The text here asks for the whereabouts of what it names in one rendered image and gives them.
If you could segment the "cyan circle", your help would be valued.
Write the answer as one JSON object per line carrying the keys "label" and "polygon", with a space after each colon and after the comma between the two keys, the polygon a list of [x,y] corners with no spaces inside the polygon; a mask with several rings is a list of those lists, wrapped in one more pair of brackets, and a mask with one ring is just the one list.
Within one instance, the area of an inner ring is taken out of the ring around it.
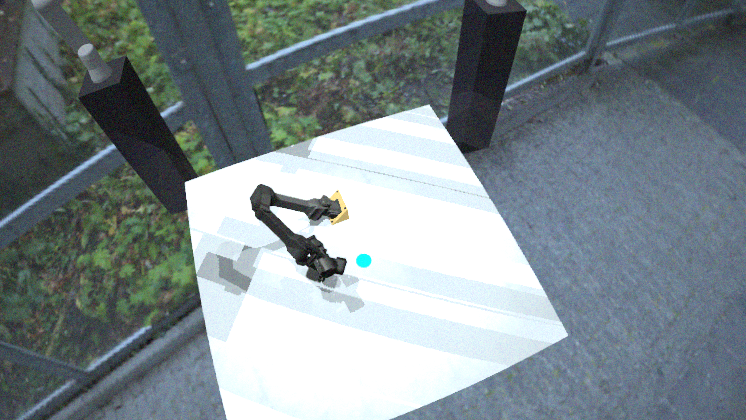
{"label": "cyan circle", "polygon": [[361,254],[357,257],[356,263],[361,268],[367,268],[371,264],[371,257],[367,254]]}

